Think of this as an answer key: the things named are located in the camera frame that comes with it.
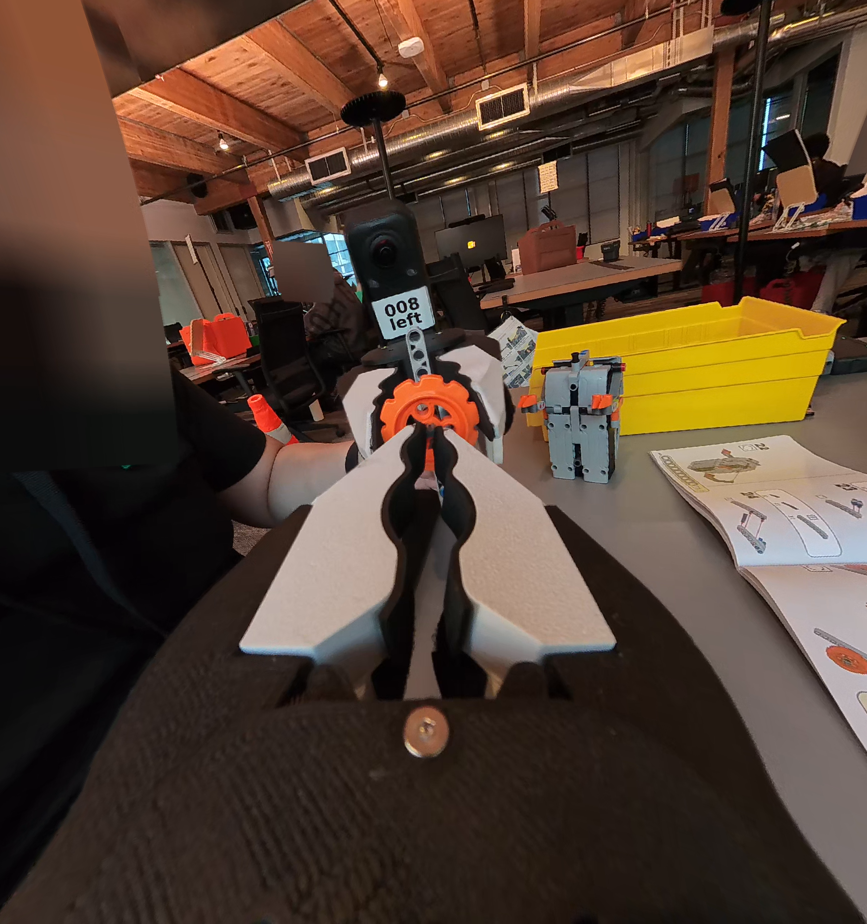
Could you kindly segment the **grey robot model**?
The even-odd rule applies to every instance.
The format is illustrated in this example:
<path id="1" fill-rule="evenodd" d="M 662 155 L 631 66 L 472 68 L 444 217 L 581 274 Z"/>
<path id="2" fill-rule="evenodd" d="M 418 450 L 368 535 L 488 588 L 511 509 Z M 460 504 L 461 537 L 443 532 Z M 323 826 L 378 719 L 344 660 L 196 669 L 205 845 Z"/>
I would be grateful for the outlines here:
<path id="1" fill-rule="evenodd" d="M 519 409 L 543 422 L 553 476 L 608 483 L 620 434 L 623 359 L 592 358 L 583 350 L 542 371 L 540 394 L 520 399 Z"/>

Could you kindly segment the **person's left forearm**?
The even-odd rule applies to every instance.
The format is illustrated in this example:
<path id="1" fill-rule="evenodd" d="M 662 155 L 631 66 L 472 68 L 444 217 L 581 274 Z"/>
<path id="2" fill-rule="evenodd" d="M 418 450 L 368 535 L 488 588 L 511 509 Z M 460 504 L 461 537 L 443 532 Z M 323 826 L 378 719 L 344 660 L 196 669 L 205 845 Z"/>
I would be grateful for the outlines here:
<path id="1" fill-rule="evenodd" d="M 345 476 L 349 461 L 358 460 L 353 441 L 282 445 L 267 436 L 253 469 L 218 497 L 234 520 L 272 528 L 302 505 L 313 503 Z"/>

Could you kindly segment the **orange plastic case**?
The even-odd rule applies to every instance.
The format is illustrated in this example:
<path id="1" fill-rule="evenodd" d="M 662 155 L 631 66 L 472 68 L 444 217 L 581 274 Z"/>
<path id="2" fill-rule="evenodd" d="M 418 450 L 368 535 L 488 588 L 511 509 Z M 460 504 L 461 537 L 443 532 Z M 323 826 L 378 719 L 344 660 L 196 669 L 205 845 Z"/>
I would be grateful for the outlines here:
<path id="1" fill-rule="evenodd" d="M 232 313 L 222 313 L 212 320 L 194 319 L 179 333 L 194 366 L 246 356 L 252 347 L 243 318 Z"/>

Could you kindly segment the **plain black pole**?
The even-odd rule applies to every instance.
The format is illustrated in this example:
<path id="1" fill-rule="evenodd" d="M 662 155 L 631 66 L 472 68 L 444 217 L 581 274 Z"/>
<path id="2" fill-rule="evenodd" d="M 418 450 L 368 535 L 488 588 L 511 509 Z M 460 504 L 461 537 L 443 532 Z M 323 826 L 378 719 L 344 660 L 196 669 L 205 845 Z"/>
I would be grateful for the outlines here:
<path id="1" fill-rule="evenodd" d="M 755 37 L 755 60 L 753 72 L 751 118 L 748 148 L 742 184 L 742 201 L 739 206 L 738 241 L 733 258 L 733 294 L 730 305 L 738 305 L 743 297 L 746 253 L 750 235 L 753 202 L 753 186 L 758 166 L 760 139 L 763 133 L 763 82 L 766 67 L 767 47 L 771 34 L 771 1 L 724 1 L 720 11 L 726 16 L 740 16 L 759 9 L 758 29 Z"/>

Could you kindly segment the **yellow plastic bin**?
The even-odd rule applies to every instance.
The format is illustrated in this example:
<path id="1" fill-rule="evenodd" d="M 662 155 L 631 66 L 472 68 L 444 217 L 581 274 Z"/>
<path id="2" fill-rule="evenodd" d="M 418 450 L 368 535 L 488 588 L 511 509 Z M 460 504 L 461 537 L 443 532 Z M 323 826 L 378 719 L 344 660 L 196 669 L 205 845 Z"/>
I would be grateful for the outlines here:
<path id="1" fill-rule="evenodd" d="M 529 392 L 543 368 L 589 350 L 625 364 L 621 435 L 804 419 L 843 319 L 745 296 L 538 335 Z"/>

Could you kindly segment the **orange gear wheel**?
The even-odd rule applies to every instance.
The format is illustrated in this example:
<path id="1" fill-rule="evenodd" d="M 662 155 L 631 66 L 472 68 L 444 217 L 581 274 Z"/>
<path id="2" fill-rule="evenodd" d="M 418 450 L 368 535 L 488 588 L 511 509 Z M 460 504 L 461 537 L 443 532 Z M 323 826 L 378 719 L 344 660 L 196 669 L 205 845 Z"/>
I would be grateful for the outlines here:
<path id="1" fill-rule="evenodd" d="M 457 438 L 475 445 L 481 423 L 480 412 L 471 393 L 457 381 L 447 382 L 440 375 L 426 374 L 417 381 L 406 380 L 394 387 L 380 411 L 384 442 L 395 440 L 396 457 L 407 461 L 408 470 L 421 475 L 418 462 L 412 460 L 420 445 L 414 436 L 417 424 L 425 428 L 426 456 L 424 475 L 443 479 L 434 470 L 434 437 L 437 428 L 453 431 Z"/>

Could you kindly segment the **grey air duct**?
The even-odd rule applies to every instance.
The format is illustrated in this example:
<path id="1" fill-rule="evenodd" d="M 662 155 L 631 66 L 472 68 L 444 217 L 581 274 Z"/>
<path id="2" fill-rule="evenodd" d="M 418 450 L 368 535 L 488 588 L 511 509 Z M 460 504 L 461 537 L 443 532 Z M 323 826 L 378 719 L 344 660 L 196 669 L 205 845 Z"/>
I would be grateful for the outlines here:
<path id="1" fill-rule="evenodd" d="M 561 112 L 574 103 L 583 102 L 611 90 L 618 90 L 639 80 L 634 73 L 627 77 L 625 66 L 615 62 L 579 75 L 554 77 L 544 80 L 536 89 L 530 87 L 531 113 L 515 122 L 480 132 L 476 119 L 476 107 L 435 121 L 425 127 L 402 132 L 384 140 L 389 163 L 394 166 L 416 159 L 434 151 L 457 150 L 467 142 L 490 140 L 507 127 L 516 127 L 532 121 L 538 116 Z M 348 178 L 357 178 L 381 170 L 375 144 L 366 148 L 347 148 L 351 164 Z M 306 167 L 300 167 L 268 184 L 269 195 L 277 201 L 287 201 L 311 193 L 327 185 L 312 187 Z"/>

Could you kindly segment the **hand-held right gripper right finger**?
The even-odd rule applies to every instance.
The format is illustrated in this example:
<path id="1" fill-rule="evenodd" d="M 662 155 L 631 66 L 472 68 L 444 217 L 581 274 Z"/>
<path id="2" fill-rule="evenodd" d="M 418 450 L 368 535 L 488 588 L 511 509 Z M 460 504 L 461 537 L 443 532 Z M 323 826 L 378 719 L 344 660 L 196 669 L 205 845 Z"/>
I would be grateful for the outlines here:
<path id="1" fill-rule="evenodd" d="M 446 699 L 481 698 L 516 664 L 616 641 L 543 502 L 451 430 L 433 437 L 454 536 L 433 667 Z"/>

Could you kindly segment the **black monitor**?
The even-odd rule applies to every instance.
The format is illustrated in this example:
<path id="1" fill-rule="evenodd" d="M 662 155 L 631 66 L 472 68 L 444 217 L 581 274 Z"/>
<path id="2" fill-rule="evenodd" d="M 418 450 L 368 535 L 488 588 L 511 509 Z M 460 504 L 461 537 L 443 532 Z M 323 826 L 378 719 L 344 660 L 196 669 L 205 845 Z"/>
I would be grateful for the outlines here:
<path id="1" fill-rule="evenodd" d="M 486 260 L 508 260 L 504 217 L 500 214 L 435 232 L 441 260 L 458 254 L 466 269 L 480 268 Z"/>

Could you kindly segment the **long grey worktable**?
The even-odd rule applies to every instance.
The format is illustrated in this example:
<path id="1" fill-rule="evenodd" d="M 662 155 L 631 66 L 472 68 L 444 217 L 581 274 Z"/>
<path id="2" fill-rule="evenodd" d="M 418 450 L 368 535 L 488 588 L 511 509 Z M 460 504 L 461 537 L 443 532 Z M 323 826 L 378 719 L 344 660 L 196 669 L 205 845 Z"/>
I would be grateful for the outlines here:
<path id="1" fill-rule="evenodd" d="M 609 262 L 582 260 L 562 268 L 513 276 L 514 285 L 507 290 L 485 294 L 481 308 L 501 308 L 504 304 L 524 304 L 555 295 L 622 285 L 678 272 L 682 266 L 679 259 L 635 255 Z"/>

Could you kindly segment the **black office chair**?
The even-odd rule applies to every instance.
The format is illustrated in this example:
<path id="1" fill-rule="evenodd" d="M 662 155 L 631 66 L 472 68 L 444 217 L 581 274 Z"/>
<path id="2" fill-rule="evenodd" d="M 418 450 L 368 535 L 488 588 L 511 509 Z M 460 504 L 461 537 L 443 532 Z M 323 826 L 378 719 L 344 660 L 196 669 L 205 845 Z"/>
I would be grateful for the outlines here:
<path id="1" fill-rule="evenodd" d="M 296 433 L 324 430 L 342 435 L 333 423 L 314 416 L 322 410 L 320 400 L 327 386 L 309 353 L 301 303 L 265 296 L 251 304 L 270 407 Z"/>

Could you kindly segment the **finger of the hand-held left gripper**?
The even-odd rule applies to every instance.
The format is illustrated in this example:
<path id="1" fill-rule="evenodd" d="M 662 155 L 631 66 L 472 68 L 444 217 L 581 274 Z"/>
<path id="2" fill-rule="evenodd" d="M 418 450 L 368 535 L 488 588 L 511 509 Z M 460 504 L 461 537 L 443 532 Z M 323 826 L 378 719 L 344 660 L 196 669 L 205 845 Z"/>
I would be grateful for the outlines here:
<path id="1" fill-rule="evenodd" d="M 394 369 L 358 367 L 338 380 L 338 395 L 361 460 L 383 444 L 381 409 L 392 387 Z"/>
<path id="2" fill-rule="evenodd" d="M 497 465 L 503 464 L 504 436 L 513 419 L 513 402 L 500 358 L 468 345 L 451 350 L 450 362 L 459 368 L 458 380 L 478 411 L 477 430 L 486 456 Z"/>

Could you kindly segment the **open instruction booklet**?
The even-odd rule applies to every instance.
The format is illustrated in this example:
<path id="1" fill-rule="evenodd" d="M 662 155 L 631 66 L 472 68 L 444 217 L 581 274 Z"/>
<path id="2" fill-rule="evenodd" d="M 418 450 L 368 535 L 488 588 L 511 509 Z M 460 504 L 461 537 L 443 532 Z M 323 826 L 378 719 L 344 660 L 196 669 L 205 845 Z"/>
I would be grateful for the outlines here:
<path id="1" fill-rule="evenodd" d="M 719 531 L 867 753 L 867 474 L 788 435 L 650 457 Z"/>

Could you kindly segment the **black disc-topped pole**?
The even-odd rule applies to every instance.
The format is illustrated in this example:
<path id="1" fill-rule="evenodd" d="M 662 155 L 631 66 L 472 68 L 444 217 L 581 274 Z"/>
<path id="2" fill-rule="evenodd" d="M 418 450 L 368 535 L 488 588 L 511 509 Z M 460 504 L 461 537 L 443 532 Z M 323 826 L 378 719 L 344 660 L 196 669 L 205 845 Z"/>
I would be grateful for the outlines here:
<path id="1" fill-rule="evenodd" d="M 383 139 L 382 124 L 398 116 L 406 108 L 405 96 L 396 90 L 375 90 L 349 100 L 340 110 L 342 121 L 352 128 L 372 127 L 378 160 L 389 200 L 395 200 L 395 189 Z"/>

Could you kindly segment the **white air vent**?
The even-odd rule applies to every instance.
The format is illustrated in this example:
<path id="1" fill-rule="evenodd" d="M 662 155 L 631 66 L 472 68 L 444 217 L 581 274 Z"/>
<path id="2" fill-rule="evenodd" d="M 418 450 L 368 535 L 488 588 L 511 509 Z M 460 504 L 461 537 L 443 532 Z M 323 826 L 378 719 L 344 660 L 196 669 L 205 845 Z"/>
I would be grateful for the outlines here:
<path id="1" fill-rule="evenodd" d="M 526 82 L 476 99 L 476 119 L 480 132 L 518 121 L 530 113 L 530 87 Z"/>
<path id="2" fill-rule="evenodd" d="M 304 166 L 309 174 L 312 187 L 318 187 L 351 174 L 350 159 L 345 147 L 307 158 Z"/>

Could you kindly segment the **grey beam assembly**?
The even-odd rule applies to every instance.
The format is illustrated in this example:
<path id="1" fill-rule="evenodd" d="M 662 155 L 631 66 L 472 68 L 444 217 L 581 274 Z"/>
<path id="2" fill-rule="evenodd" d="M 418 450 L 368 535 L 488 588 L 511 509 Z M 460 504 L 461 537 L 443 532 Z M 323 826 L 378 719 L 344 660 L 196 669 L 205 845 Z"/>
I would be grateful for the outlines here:
<path id="1" fill-rule="evenodd" d="M 411 366 L 411 375 L 414 381 L 419 382 L 423 376 L 430 373 L 430 363 L 424 338 L 425 331 L 412 328 L 405 335 L 405 346 Z M 444 488 L 437 479 L 432 468 L 427 468 L 417 479 L 416 488 L 436 491 L 440 500 L 443 500 Z"/>

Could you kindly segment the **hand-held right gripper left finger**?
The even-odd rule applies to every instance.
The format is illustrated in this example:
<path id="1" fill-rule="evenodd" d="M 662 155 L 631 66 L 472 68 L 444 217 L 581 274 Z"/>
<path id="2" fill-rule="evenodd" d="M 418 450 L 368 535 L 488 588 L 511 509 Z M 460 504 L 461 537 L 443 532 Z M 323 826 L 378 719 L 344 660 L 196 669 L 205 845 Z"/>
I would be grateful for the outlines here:
<path id="1" fill-rule="evenodd" d="M 434 493 L 415 489 L 427 440 L 424 425 L 407 425 L 314 501 L 243 653 L 306 656 L 380 699 L 403 698 L 434 532 Z"/>

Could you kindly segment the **orange traffic cone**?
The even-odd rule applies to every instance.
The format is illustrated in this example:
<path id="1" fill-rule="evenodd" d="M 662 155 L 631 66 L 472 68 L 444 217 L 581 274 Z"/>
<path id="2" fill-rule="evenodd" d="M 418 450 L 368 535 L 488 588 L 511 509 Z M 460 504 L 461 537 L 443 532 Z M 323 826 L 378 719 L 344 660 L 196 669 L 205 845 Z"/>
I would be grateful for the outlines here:
<path id="1" fill-rule="evenodd" d="M 253 414 L 255 425 L 262 433 L 281 445 L 296 445 L 300 442 L 264 395 L 256 394 L 248 397 L 247 404 Z"/>

